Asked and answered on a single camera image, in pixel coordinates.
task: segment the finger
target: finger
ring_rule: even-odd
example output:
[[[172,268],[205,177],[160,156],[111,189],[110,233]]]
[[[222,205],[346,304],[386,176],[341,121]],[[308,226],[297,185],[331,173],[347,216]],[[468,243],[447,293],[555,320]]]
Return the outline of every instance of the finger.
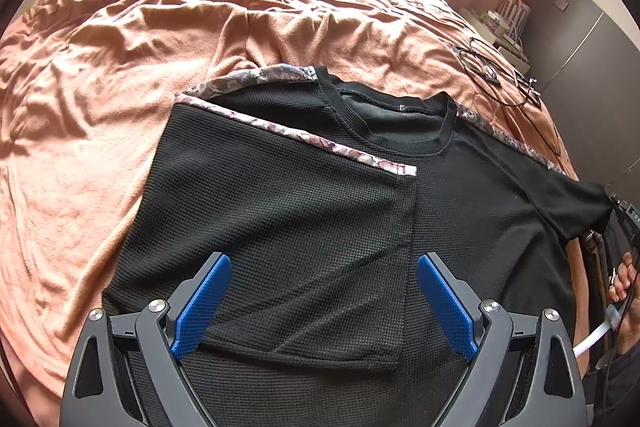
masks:
[[[622,282],[620,282],[620,279],[618,279],[618,277],[616,277],[613,281],[613,286],[615,286],[616,288],[616,293],[618,294],[618,298],[620,300],[624,300],[626,299],[626,291],[622,286]]]
[[[633,284],[636,281],[636,293],[638,292],[638,288],[640,288],[640,278],[638,277],[638,270],[636,270],[635,266],[630,266],[626,269],[626,275],[629,277],[630,283]]]
[[[613,285],[609,286],[609,297],[612,302],[618,302],[620,300],[618,298],[618,292],[616,292],[616,287]]]
[[[622,284],[622,287],[624,289],[629,288],[629,285],[631,284],[629,282],[629,267],[626,266],[624,263],[621,263],[620,266],[618,266],[618,270],[616,270],[616,279],[620,280],[620,283]]]

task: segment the t-shirt sleeve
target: t-shirt sleeve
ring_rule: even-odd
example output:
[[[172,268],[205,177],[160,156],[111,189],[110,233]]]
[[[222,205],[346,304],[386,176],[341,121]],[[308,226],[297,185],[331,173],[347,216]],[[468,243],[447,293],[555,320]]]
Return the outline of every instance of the t-shirt sleeve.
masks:
[[[612,211],[604,186],[579,182],[548,169],[502,142],[472,129],[480,147],[523,187],[540,215],[564,243],[588,229],[602,233]]]

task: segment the black cable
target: black cable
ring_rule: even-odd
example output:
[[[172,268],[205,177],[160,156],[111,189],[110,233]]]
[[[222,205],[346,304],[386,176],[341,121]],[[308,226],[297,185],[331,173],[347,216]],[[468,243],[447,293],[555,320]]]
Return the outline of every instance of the black cable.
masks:
[[[502,100],[500,100],[499,98],[495,97],[494,95],[492,95],[488,90],[484,89],[484,87],[482,86],[482,84],[480,82],[478,82],[474,76],[472,74],[470,74],[470,70],[475,73],[478,76],[481,76],[483,73],[482,71],[477,71],[474,69],[471,69],[471,67],[467,66],[466,64],[466,60],[463,59],[463,55],[462,54],[468,54],[471,55],[472,57],[478,58],[485,66],[487,66],[487,64],[485,64],[484,62],[487,61],[489,62],[489,66],[495,67],[498,70],[500,70],[500,73],[502,74],[507,74],[504,72],[504,70],[498,66],[497,64],[495,64],[490,58],[484,57],[484,55],[479,54],[478,52],[475,52],[473,50],[466,50],[464,48],[459,48],[456,47],[456,52],[458,54],[458,60],[460,61],[460,63],[462,64],[462,67],[465,68],[465,73],[467,74],[467,76],[469,78],[471,78],[471,80],[476,84],[476,86],[478,86],[480,89],[482,89],[482,91],[485,93],[485,95],[487,95],[490,99],[494,100],[495,102],[498,102],[500,105],[503,105],[504,107],[522,107],[523,105],[525,105],[527,103],[527,100],[529,100],[529,92],[531,90],[531,85],[529,84],[529,89],[527,90],[527,94],[524,97],[524,100],[520,103],[505,103]]]
[[[484,44],[485,46],[489,47],[489,45],[486,44],[483,40],[478,39],[478,38],[476,38],[474,36],[470,36],[469,37],[469,49],[460,48],[459,46],[453,46],[453,49],[456,52],[456,55],[458,56],[458,60],[460,61],[460,64],[464,68],[466,75],[473,81],[474,84],[476,84],[476,86],[478,86],[482,90],[482,92],[484,92],[485,95],[487,95],[491,100],[494,100],[494,102],[497,102],[497,103],[499,103],[500,105],[502,105],[504,107],[519,108],[521,113],[529,121],[529,123],[531,124],[533,129],[536,131],[536,133],[538,133],[538,136],[540,136],[542,141],[545,143],[546,147],[557,158],[561,158],[562,157],[562,155],[561,155],[562,152],[561,152],[561,150],[559,150],[560,148],[559,148],[559,144],[558,144],[558,130],[556,129],[556,124],[554,124],[554,133],[556,135],[556,143],[558,144],[558,147],[552,147],[551,144],[546,140],[545,136],[540,132],[540,129],[538,129],[538,126],[535,123],[533,123],[533,121],[531,120],[529,115],[523,109],[524,105],[526,105],[526,103],[527,103],[527,100],[530,100],[529,96],[530,96],[530,92],[531,92],[531,84],[532,84],[531,81],[529,81],[529,87],[527,89],[527,92],[524,94],[524,100],[522,102],[520,102],[520,103],[505,103],[502,100],[500,100],[499,98],[497,98],[494,95],[492,95],[492,93],[490,93],[488,90],[484,89],[484,86],[480,82],[478,82],[476,80],[476,78],[471,74],[471,72],[473,72],[477,76],[480,76],[481,78],[483,76],[482,71],[478,71],[478,70],[469,68],[467,66],[466,60],[463,59],[463,54],[468,54],[468,55],[470,55],[470,56],[472,56],[474,58],[477,58],[483,65],[485,65],[485,66],[489,65],[490,67],[494,68],[494,70],[498,70],[500,73],[504,74],[505,76],[512,76],[503,67],[501,67],[499,64],[497,64],[496,62],[491,60],[491,58],[485,57],[481,53],[474,51],[472,49],[474,41],[480,42],[480,43]],[[513,72],[514,83],[516,85],[518,85],[518,78],[517,78],[516,73],[515,73],[515,68],[513,69],[513,71],[514,71]]]
[[[611,347],[611,351],[609,351],[609,358],[607,360],[607,371],[604,377],[604,390],[602,393],[603,421],[606,420],[607,418],[607,391],[609,390],[609,372],[611,371],[611,363],[613,362],[613,357],[618,351],[618,336],[620,335],[620,328],[622,326],[622,321],[625,319],[626,314],[629,311],[629,308],[631,308],[631,302],[633,302],[633,299],[636,297],[636,282],[638,281],[638,264],[639,264],[638,261],[640,258],[640,252],[636,251],[636,253],[637,255],[636,255],[635,266],[632,263],[632,265],[636,269],[636,275],[634,277],[633,283],[631,284],[631,286],[629,286],[629,291],[626,294],[626,299],[622,304],[623,310],[622,310],[622,315],[620,315],[620,323],[618,324],[618,327],[613,331],[613,339],[612,339],[613,346]],[[625,396],[623,396],[621,400],[624,400],[629,395],[629,393],[631,393],[633,388],[634,386],[631,386],[629,391],[626,392]]]

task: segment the cable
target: cable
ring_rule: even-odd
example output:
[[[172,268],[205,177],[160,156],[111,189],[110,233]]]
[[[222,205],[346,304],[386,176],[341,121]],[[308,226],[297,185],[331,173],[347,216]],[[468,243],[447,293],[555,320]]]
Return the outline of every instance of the cable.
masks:
[[[620,334],[620,328],[622,327],[622,321],[625,320],[625,316],[629,311],[629,308],[631,308],[631,302],[633,302],[633,299],[636,297],[636,282],[638,281],[638,260],[640,258],[640,252],[636,250],[636,253],[637,253],[636,263],[634,266],[636,269],[636,276],[634,277],[634,281],[631,284],[631,286],[629,286],[629,292],[626,294],[626,299],[625,299],[625,302],[623,303],[622,315],[620,316],[620,324],[618,324],[618,327],[613,332],[614,333],[613,346],[611,347],[611,351],[609,351],[609,359],[607,360],[607,371],[605,373],[604,391],[602,394],[603,421],[606,420],[607,418],[607,391],[609,390],[609,372],[611,371],[611,363],[613,362],[614,354],[618,351],[618,336]],[[629,391],[627,391],[625,396],[622,397],[622,400],[624,400],[628,396],[628,394],[631,393],[634,387],[635,387],[634,385],[631,386],[631,388],[629,389]]]
[[[605,310],[606,318],[604,322],[595,328],[589,336],[584,339],[581,343],[574,347],[574,355],[575,358],[578,358],[581,354],[583,354],[587,349],[589,349],[593,344],[599,341],[609,330],[614,330],[618,327],[620,323],[620,313],[615,308],[613,304],[607,306]]]
[[[558,159],[561,159],[562,158],[562,154],[561,154],[562,151],[560,150],[560,147],[559,147],[558,130],[556,129],[556,124],[553,125],[553,128],[554,128],[554,133],[555,133],[556,145],[557,146],[556,147],[552,147],[551,144],[546,140],[545,136],[540,132],[540,129],[538,129],[538,126],[535,123],[533,123],[533,120],[531,120],[531,118],[526,113],[526,111],[524,111],[524,105],[526,105],[527,100],[531,100],[529,98],[530,92],[531,92],[531,84],[532,84],[531,79],[529,79],[529,83],[528,83],[529,87],[527,89],[527,92],[524,94],[524,100],[522,102],[520,102],[520,103],[505,103],[502,100],[500,100],[499,98],[497,98],[496,96],[492,95],[492,93],[490,93],[488,90],[484,89],[484,86],[480,82],[478,82],[476,80],[476,78],[471,74],[471,72],[473,72],[477,76],[480,76],[482,78],[484,73],[482,73],[482,71],[478,71],[478,70],[470,68],[466,63],[466,60],[463,59],[463,54],[468,54],[471,57],[476,58],[484,66],[489,65],[490,67],[494,68],[494,70],[499,71],[500,73],[504,74],[507,77],[508,76],[512,76],[513,80],[514,80],[514,83],[517,86],[518,85],[518,78],[517,78],[516,73],[515,73],[516,70],[515,70],[515,68],[513,68],[513,73],[510,74],[503,67],[501,67],[500,64],[497,64],[491,58],[485,57],[481,53],[474,51],[472,49],[474,41],[480,42],[481,44],[484,44],[486,47],[490,48],[489,44],[487,44],[482,39],[479,39],[479,38],[477,38],[475,36],[470,36],[469,37],[469,49],[460,48],[459,46],[453,46],[453,50],[456,53],[456,55],[458,56],[458,60],[460,61],[460,64],[464,68],[466,75],[473,81],[474,84],[476,84],[476,86],[478,86],[482,90],[482,92],[484,92],[485,95],[487,95],[491,100],[494,100],[494,102],[497,102],[497,103],[499,103],[500,105],[502,105],[504,107],[518,108],[521,111],[521,113],[524,115],[524,117],[529,121],[529,123],[531,124],[533,129],[536,131],[536,133],[538,133],[538,136],[540,136],[542,141],[545,143],[546,147]]]

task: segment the wrinkled blanket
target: wrinkled blanket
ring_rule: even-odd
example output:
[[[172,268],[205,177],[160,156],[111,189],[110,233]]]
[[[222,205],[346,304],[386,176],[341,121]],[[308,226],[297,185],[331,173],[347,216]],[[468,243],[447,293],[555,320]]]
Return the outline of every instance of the wrinkled blanket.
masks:
[[[446,90],[575,176],[544,108],[527,104],[526,118],[469,80],[451,45],[474,34],[442,0],[40,0],[10,26],[0,42],[0,329],[37,421],[57,424],[76,338],[100,305],[177,91],[280,62],[324,64],[394,95]],[[519,101],[503,84],[495,95]],[[584,296],[579,254],[570,260]]]

